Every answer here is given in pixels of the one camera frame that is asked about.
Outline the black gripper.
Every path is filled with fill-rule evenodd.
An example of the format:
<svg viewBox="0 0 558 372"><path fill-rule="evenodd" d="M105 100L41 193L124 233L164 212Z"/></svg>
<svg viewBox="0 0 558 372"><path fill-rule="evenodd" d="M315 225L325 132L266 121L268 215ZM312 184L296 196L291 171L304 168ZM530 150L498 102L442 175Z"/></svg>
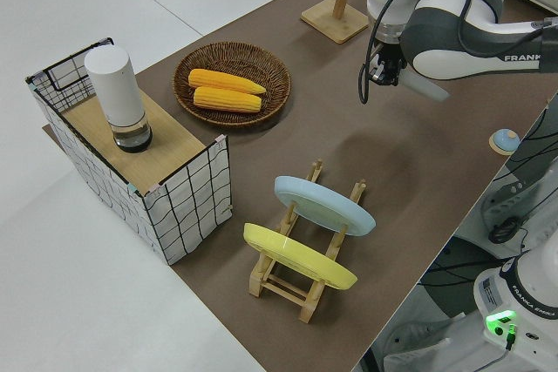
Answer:
<svg viewBox="0 0 558 372"><path fill-rule="evenodd" d="M379 47L376 55L377 65L370 71L370 81L376 85L397 86L399 73L407 66L400 44L387 44L377 41L375 46Z"/></svg>

